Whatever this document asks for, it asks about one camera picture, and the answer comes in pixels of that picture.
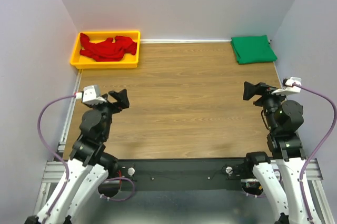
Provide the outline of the red t shirt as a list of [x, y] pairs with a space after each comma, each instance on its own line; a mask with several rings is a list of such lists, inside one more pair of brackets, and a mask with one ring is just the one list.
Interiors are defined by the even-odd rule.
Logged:
[[92, 43], [86, 34], [80, 33], [80, 42], [80, 55], [96, 62], [119, 62], [125, 54], [134, 56], [137, 51], [137, 43], [126, 36], [108, 37], [103, 42]]

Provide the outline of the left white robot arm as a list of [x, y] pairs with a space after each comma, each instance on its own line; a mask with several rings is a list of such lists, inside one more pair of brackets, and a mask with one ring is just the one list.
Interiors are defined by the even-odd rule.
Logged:
[[80, 209], [104, 181], [121, 181], [118, 159], [105, 153], [113, 115], [128, 109], [127, 90], [109, 91], [102, 95], [97, 85], [85, 87], [70, 98], [80, 100], [89, 108], [82, 116], [80, 135], [65, 161], [46, 143], [41, 132], [41, 117], [37, 131], [47, 150], [58, 159], [65, 171], [47, 203], [26, 223], [74, 223]]

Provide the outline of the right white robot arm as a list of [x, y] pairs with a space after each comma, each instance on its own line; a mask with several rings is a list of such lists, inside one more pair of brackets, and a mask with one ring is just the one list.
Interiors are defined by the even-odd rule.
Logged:
[[298, 94], [301, 79], [285, 79], [283, 88], [265, 83], [244, 82], [243, 100], [258, 95], [254, 105], [262, 107], [269, 130], [267, 145], [275, 160], [282, 181], [273, 171], [271, 158], [264, 152], [251, 152], [242, 165], [243, 173], [255, 177], [272, 207], [275, 223], [321, 223], [312, 200], [305, 165], [308, 163], [302, 142], [297, 135], [304, 123], [303, 106], [287, 96]]

